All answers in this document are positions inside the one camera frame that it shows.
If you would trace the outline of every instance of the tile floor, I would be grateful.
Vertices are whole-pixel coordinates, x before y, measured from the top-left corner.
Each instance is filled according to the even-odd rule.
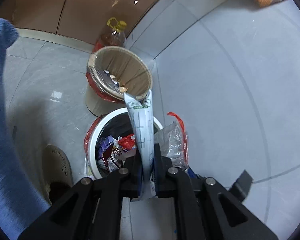
[[[244,204],[287,239],[300,222],[300,12],[292,0],[264,9],[227,0],[194,22],[162,52],[131,48],[152,69],[154,115],[165,125],[168,111],[182,117],[196,173],[228,187],[246,169],[254,184]],[[83,177],[82,141],[95,119],[84,105],[88,56],[27,38],[7,50],[9,126],[37,187],[47,143],[66,152],[75,182]],[[125,199],[121,239],[176,239],[173,218],[170,199]]]

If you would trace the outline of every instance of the white rim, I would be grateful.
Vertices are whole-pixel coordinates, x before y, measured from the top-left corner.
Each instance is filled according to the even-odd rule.
[[[115,116],[119,115],[119,114],[123,114],[123,113],[127,113],[128,110],[126,107],[124,108],[120,108],[117,109],[111,113],[109,113],[107,116],[105,116],[96,126],[95,130],[93,131],[93,133],[91,134],[91,138],[89,141],[89,147],[88,147],[88,153],[89,153],[89,165],[92,171],[93,176],[96,179],[101,179],[102,176],[99,172],[98,166],[97,166],[97,162],[96,162],[96,155],[95,155],[95,150],[96,150],[96,144],[97,144],[97,140],[99,137],[99,134],[101,133],[103,127]],[[158,129],[161,130],[163,129],[162,124],[158,121],[158,119],[156,119],[155,117],[153,117],[153,121],[154,121],[154,126]]]

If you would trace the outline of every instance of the beige slipper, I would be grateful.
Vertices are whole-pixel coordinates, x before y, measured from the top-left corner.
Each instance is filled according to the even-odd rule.
[[[42,153],[42,172],[47,192],[52,182],[62,182],[73,186],[70,162],[66,154],[54,145],[45,147]]]

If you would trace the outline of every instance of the screw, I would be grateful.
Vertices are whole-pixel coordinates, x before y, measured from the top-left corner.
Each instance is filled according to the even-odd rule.
[[[85,177],[85,178],[81,179],[80,181],[83,185],[88,185],[88,184],[90,184],[91,179]]]
[[[175,167],[171,167],[171,168],[168,169],[168,172],[171,173],[171,174],[176,174],[176,173],[178,173],[178,169],[175,168]]]
[[[214,178],[206,178],[206,183],[213,186],[216,183],[216,180]]]
[[[129,172],[129,170],[127,169],[127,168],[121,168],[121,169],[119,169],[119,173],[120,174],[127,174]]]

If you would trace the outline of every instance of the blue clothing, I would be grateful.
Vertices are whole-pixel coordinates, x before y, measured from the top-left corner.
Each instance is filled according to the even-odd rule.
[[[6,49],[17,38],[14,26],[0,19],[0,227],[11,240],[49,208],[22,170],[6,125],[2,74]]]

